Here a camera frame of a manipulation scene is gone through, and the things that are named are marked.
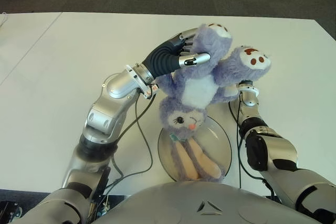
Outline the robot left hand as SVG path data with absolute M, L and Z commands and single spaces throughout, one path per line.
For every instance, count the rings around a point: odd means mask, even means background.
M 196 31 L 193 28 L 178 33 L 149 53 L 142 64 L 153 79 L 181 68 L 202 65 L 211 59 L 207 52 L 191 53 L 188 49 L 193 44 Z

